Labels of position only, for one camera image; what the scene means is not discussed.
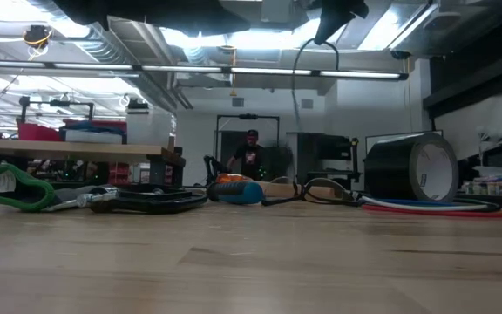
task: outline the white tag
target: white tag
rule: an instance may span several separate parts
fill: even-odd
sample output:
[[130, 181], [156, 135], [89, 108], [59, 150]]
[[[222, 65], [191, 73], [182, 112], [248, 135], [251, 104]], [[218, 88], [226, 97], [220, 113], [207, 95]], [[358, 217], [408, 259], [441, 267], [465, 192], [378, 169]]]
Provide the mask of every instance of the white tag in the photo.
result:
[[0, 193], [14, 192], [15, 188], [17, 188], [17, 181], [11, 171], [0, 174]]

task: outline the workbench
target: workbench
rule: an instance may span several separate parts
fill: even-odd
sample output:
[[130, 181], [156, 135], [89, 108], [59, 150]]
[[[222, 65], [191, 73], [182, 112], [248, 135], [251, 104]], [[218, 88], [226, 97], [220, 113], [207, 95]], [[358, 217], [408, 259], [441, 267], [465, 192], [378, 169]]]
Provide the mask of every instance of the workbench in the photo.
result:
[[502, 313], [502, 220], [209, 202], [0, 205], [0, 313]]
[[[173, 186], [181, 185], [183, 167], [186, 164], [185, 159], [160, 146], [36, 140], [0, 140], [0, 159], [3, 157], [18, 165], [24, 164], [28, 159], [149, 162], [150, 183]], [[172, 170], [171, 180], [166, 179], [168, 168]]]

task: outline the black t-shirt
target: black t-shirt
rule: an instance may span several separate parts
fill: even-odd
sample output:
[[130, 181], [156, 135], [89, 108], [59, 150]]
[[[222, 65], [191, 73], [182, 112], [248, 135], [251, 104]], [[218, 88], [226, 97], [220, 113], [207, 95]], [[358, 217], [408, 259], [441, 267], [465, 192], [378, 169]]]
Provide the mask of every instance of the black t-shirt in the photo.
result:
[[262, 163], [261, 150], [262, 146], [260, 145], [251, 147], [249, 144], [245, 144], [235, 151], [234, 158], [241, 158], [241, 174], [253, 180], [259, 179], [259, 168]]

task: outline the red cable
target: red cable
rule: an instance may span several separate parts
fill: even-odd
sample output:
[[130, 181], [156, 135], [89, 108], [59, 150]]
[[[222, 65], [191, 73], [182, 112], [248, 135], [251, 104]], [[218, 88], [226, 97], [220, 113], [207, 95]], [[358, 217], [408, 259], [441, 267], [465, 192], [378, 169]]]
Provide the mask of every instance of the red cable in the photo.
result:
[[377, 205], [363, 205], [363, 209], [368, 211], [380, 211], [399, 214], [413, 215], [437, 215], [446, 217], [472, 217], [472, 218], [502, 218], [502, 209], [492, 213], [468, 212], [468, 211], [429, 211], [429, 210], [409, 210], [401, 208], [387, 208]]

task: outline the ceiling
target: ceiling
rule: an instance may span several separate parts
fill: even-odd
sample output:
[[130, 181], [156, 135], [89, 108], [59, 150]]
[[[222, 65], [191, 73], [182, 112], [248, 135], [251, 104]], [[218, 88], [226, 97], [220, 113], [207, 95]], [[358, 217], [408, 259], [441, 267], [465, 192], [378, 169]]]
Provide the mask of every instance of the ceiling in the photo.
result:
[[[196, 47], [196, 52], [195, 49], [193, 52], [202, 57], [201, 61], [206, 64], [232, 65], [235, 62], [236, 65], [243, 67], [291, 69], [298, 52], [297, 46], [308, 36], [312, 36], [311, 30], [306, 27], [308, 17], [303, 9], [309, 2], [309, 0], [221, 1], [226, 9], [250, 21], [251, 31], [259, 31], [261, 35], [257, 37], [248, 32], [245, 36], [240, 36], [238, 43], [244, 44], [246, 48], [238, 49], [235, 58], [225, 50], [206, 44]], [[55, 10], [39, 10], [29, 3], [44, 3], [50, 7], [52, 5], [49, 0], [0, 0], [0, 59], [29, 59], [32, 49], [29, 50], [22, 41], [22, 33], [32, 24], [43, 24], [51, 26], [55, 34], [49, 48], [44, 55], [36, 58], [37, 61], [96, 63], [106, 60], [106, 56], [99, 58], [98, 52], [90, 49], [91, 40], [99, 43], [102, 49], [113, 46], [113, 54], [108, 56], [110, 63], [184, 64], [192, 61], [187, 57], [189, 56], [187, 47], [179, 44], [179, 41], [174, 43], [168, 30], [110, 17], [111, 31], [104, 33], [98, 25], [85, 28], [72, 24], [72, 21], [67, 21], [67, 18], [52, 18], [49, 14], [55, 14]], [[337, 36], [329, 40], [334, 42], [341, 54], [340, 69], [404, 72], [404, 61], [394, 59], [388, 50], [362, 51], [359, 49], [370, 43], [368, 38], [383, 42], [383, 44], [379, 43], [380, 47], [377, 49], [385, 48], [388, 44], [385, 44], [384, 40], [387, 40], [387, 37], [392, 39], [396, 35], [392, 30], [396, 32], [400, 27], [410, 23], [413, 17], [428, 7], [428, 2], [426, 0], [365, 0], [365, 3], [370, 7], [370, 14], [367, 18], [352, 20], [337, 33]], [[453, 16], [452, 22], [436, 30], [428, 30], [424, 27], [426, 22], [423, 22], [398, 44], [396, 49], [410, 51], [414, 58], [444, 55], [469, 44], [502, 21], [502, 0], [441, 0], [438, 3], [440, 4], [438, 9], [434, 10], [425, 21], [448, 15]], [[277, 9], [273, 10], [270, 6], [268, 8], [271, 10], [264, 10], [263, 8], [267, 5], [275, 5]], [[381, 28], [387, 32], [377, 32], [377, 29]], [[78, 35], [86, 30], [91, 31], [88, 38], [70, 39], [86, 35], [87, 33]], [[278, 36], [287, 38], [284, 37], [286, 39], [283, 41], [270, 40], [268, 39], [268, 36], [271, 36], [269, 33], [276, 33]], [[236, 39], [237, 34], [227, 34], [223, 37], [226, 44], [232, 44]], [[279, 42], [286, 44], [276, 47]], [[334, 62], [333, 51], [327, 47], [312, 44], [306, 47], [301, 55], [298, 68], [330, 70], [334, 68]], [[307, 92], [316, 91], [317, 96], [322, 96], [332, 84], [334, 84], [332, 78], [298, 78], [296, 89]], [[62, 97], [71, 99], [74, 97], [87, 101], [91, 99], [90, 101], [96, 104], [96, 115], [121, 119], [125, 115], [125, 108], [122, 105], [125, 103], [125, 96], [144, 99], [174, 113], [186, 110], [186, 107], [190, 110], [190, 106], [187, 106], [183, 99], [188, 99], [189, 103], [196, 99], [210, 99], [210, 101], [199, 101], [200, 107], [195, 109], [206, 110], [209, 107], [213, 110], [215, 108], [213, 104], [221, 98], [210, 97], [211, 91], [202, 87], [217, 88], [218, 91], [214, 95], [218, 94], [221, 97], [226, 97], [227, 91], [235, 88], [248, 95], [247, 99], [251, 99], [253, 93], [247, 91], [262, 89], [275, 93], [281, 89], [289, 89], [290, 81], [287, 77], [268, 75], [237, 75], [224, 78], [180, 75], [175, 78], [165, 73], [154, 73], [141, 74], [140, 78], [126, 78], [122, 76], [122, 73], [110, 72], [20, 71], [0, 68], [0, 92], [7, 86], [9, 92], [0, 95], [0, 113], [9, 115], [0, 115], [0, 126], [15, 125], [15, 117], [10, 115], [20, 112], [20, 106], [17, 105], [20, 95], [42, 99]], [[87, 114], [82, 106], [72, 106], [67, 111], [74, 115]], [[53, 116], [67, 114], [39, 107], [29, 108], [29, 113], [51, 115], [47, 118], [38, 116], [31, 119], [53, 126], [61, 125], [61, 118]]]

